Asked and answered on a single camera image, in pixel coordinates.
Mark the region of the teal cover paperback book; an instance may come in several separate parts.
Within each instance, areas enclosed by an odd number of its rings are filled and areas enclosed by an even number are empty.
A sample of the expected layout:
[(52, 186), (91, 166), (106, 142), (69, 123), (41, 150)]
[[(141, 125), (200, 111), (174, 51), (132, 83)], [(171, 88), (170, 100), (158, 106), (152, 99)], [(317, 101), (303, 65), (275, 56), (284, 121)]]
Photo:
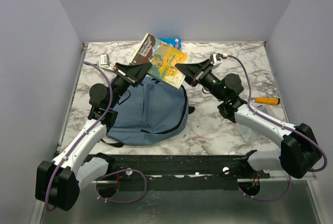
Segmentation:
[(175, 65), (191, 64), (193, 61), (188, 54), (147, 33), (135, 52), (131, 64), (151, 63), (149, 76), (178, 89), (185, 76)]

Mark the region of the blue box book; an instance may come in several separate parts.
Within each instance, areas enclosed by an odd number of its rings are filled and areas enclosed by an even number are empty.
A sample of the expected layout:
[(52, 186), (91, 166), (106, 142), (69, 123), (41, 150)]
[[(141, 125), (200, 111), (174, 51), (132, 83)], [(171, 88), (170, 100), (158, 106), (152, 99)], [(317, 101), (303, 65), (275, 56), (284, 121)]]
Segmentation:
[(182, 50), (182, 38), (181, 37), (174, 37), (174, 38), (158, 38), (159, 40), (169, 44), (170, 46), (173, 46), (179, 51)]

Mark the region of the blue fabric backpack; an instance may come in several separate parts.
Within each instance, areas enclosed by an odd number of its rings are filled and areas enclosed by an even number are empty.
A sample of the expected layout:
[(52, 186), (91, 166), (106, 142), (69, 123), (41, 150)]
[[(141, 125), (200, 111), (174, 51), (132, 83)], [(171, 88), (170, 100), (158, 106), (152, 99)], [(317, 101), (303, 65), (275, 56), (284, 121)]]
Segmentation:
[(149, 146), (180, 134), (195, 107), (189, 106), (183, 85), (177, 89), (146, 76), (142, 85), (129, 87), (113, 109), (118, 116), (106, 137), (115, 142), (101, 141), (120, 148)]

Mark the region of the yellow handled screwdriver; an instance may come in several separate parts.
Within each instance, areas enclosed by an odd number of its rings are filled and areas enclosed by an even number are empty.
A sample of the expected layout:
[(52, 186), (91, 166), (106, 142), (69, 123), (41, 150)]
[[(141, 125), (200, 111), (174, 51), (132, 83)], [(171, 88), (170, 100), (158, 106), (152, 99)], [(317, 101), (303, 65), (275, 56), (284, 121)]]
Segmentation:
[(255, 97), (252, 99), (252, 101), (258, 104), (267, 104), (267, 105), (280, 104), (280, 98)]

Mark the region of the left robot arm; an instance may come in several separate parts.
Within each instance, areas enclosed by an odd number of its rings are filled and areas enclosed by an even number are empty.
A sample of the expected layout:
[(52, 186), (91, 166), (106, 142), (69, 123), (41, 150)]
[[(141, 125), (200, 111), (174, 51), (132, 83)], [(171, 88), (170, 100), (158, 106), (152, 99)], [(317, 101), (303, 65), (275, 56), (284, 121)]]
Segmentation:
[(111, 68), (116, 74), (113, 80), (105, 78), (106, 84), (96, 83), (90, 88), (91, 109), (82, 130), (52, 161), (42, 161), (37, 168), (35, 198), (44, 202), (48, 211), (70, 210), (86, 186), (98, 178), (109, 180), (115, 175), (113, 158), (104, 154), (87, 157), (113, 127), (118, 115), (115, 105), (130, 86), (142, 83), (150, 67), (150, 63), (116, 63)]

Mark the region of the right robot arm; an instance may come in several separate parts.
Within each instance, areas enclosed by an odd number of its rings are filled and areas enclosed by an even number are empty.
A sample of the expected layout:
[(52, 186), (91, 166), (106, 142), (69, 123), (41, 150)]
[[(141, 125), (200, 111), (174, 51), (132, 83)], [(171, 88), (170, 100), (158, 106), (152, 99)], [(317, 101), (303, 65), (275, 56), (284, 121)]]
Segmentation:
[(319, 170), (327, 166), (327, 157), (319, 147), (312, 129), (302, 123), (298, 126), (267, 115), (239, 95), (244, 90), (240, 76), (227, 74), (218, 79), (212, 69), (219, 65), (223, 55), (214, 54), (210, 59), (196, 64), (176, 64), (190, 86), (202, 85), (221, 104), (218, 110), (224, 119), (248, 127), (268, 138), (278, 146), (273, 151), (250, 151), (239, 165), (240, 174), (251, 178), (261, 170), (283, 170), (301, 179), (307, 172), (314, 172), (318, 161), (323, 160)]

